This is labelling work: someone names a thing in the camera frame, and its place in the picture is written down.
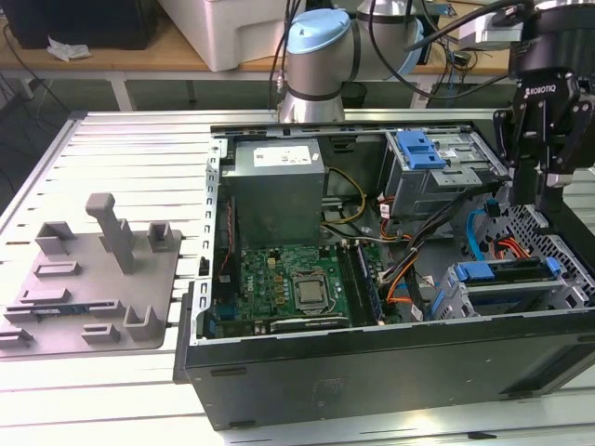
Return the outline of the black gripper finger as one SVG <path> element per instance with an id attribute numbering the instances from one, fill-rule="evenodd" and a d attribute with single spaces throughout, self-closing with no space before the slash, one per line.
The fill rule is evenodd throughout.
<path id="1" fill-rule="evenodd" d="M 558 123 L 550 124 L 546 143 L 538 210 L 558 213 L 563 189 L 573 182 L 575 170 L 594 165 L 594 96 L 581 97 Z"/>
<path id="2" fill-rule="evenodd" d="M 536 199 L 536 133 L 527 127 L 527 109 L 500 109 L 493 114 L 496 155 L 508 168 L 511 204 L 532 204 Z"/>

